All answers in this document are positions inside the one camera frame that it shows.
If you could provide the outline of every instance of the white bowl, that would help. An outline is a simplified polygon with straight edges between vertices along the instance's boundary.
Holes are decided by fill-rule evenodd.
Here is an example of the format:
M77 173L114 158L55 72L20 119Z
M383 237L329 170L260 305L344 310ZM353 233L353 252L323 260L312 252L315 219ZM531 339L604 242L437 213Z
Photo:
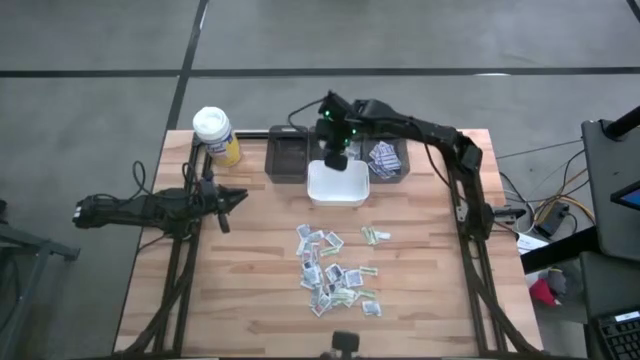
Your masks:
M369 197L369 167L359 160L349 160L344 171L309 163L307 194L318 206L360 206Z

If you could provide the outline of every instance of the white container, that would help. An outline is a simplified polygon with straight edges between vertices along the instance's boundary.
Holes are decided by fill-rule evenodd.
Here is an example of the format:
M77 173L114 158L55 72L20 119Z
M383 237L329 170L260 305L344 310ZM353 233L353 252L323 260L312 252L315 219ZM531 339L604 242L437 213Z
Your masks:
M193 130L205 143L213 163L233 166L242 157L240 144L227 114L217 107L204 107L193 117Z
M309 163L307 194L318 206L360 206L369 197L369 167L359 160L349 160L344 171Z

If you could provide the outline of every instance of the wooden tabletop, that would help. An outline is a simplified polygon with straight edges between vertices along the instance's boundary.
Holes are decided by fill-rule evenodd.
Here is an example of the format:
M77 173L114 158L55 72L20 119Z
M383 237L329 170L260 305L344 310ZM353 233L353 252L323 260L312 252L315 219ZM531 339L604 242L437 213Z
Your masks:
M487 201L503 205L489 132L463 132L484 151L481 178ZM182 187L181 164L188 160L192 134L167 134L155 191ZM239 164L214 172L219 184L246 188L249 197L228 217L231 233L222 234L214 216L203 223L184 356L315 357L330 348L334 330L360 334L362 356L477 354L449 190L435 176L421 144L408 143L411 173L400 184L372 185L359 208L314 207L306 185L271 183L264 173L266 140L241 141L241 146ZM439 152L433 149L432 154L444 171ZM321 318L311 312L310 291L299 285L295 254L295 228L305 223L334 231L345 241L337 256L322 259L323 268L336 262L379 269L379 276L365 277L363 288L377 293L382 317L365 317L360 300ZM360 234L363 225L390 232L391 241L368 246ZM145 230L142 244L159 235L159 230ZM158 309L170 244L160 241L138 255L116 350L131 344ZM513 236L495 232L487 245L500 305L527 340L541 348ZM490 329L489 321L485 327Z

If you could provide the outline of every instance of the gray floor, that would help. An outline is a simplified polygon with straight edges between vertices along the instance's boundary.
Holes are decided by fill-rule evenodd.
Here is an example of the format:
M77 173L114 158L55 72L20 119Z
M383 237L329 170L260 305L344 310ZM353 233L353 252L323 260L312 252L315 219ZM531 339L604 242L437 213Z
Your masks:
M179 69L197 4L2 1L0 70ZM202 31L194 68L640 65L640 24L623 0L212 0ZM155 171L176 82L0 79L0 198L9 220L82 248L76 263L48 268L24 358L110 352L140 229L78 230L72 210L91 193L128 196L136 159ZM225 109L238 129L268 128L328 89L489 128L503 155L577 139L580 122L622 115L638 105L640 76L191 79L178 128L204 105ZM313 119L309 111L296 121ZM532 190L580 149L507 158L500 169L525 195L545 197L561 172ZM577 161L571 173L582 167ZM588 188L576 197L591 206ZM569 322L584 319L579 304L537 312L547 350L581 355L581 328Z

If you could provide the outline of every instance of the red object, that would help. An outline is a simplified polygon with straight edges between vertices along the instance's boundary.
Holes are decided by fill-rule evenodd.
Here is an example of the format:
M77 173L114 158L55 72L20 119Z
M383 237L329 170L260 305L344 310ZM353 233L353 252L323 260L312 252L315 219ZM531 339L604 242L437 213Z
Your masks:
M549 306L557 306L556 299L551 294L551 288L547 284L546 279L538 279L530 288L529 293L531 297L542 301Z

